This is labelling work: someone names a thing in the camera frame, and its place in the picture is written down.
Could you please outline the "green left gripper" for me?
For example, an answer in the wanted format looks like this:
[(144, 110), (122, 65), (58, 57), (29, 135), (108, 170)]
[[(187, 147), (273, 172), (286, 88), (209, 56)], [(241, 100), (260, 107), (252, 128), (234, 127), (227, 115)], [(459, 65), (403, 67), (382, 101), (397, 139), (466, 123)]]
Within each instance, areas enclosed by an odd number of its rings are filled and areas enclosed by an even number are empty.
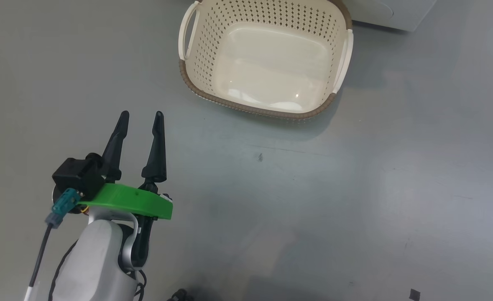
[(166, 194), (158, 194), (157, 183), (167, 180), (165, 120), (162, 111), (155, 114), (152, 127), (153, 142), (141, 176), (140, 189), (114, 184), (122, 177), (120, 160), (123, 141), (128, 133), (129, 112), (122, 111), (102, 154), (101, 175), (105, 184), (94, 199), (83, 198), (80, 204), (89, 207), (92, 220), (131, 221), (132, 227), (122, 225), (119, 265), (122, 269), (142, 269), (149, 253), (153, 222), (170, 220), (173, 203)]

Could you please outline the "cream perforated laundry basket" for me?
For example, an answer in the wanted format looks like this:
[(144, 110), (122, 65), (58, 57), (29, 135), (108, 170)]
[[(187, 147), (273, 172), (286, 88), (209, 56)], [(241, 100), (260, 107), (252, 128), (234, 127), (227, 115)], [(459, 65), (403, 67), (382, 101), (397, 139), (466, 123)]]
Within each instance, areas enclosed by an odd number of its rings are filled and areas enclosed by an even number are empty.
[(304, 120), (336, 99), (353, 44), (342, 0), (196, 0), (179, 29), (179, 67), (203, 99)]

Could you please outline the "white washing machine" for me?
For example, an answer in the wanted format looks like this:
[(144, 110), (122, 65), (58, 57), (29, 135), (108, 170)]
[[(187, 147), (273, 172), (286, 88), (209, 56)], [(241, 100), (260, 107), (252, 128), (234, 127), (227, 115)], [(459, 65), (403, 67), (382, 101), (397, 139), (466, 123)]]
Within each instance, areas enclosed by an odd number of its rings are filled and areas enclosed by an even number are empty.
[(414, 32), (437, 0), (342, 0), (353, 21)]

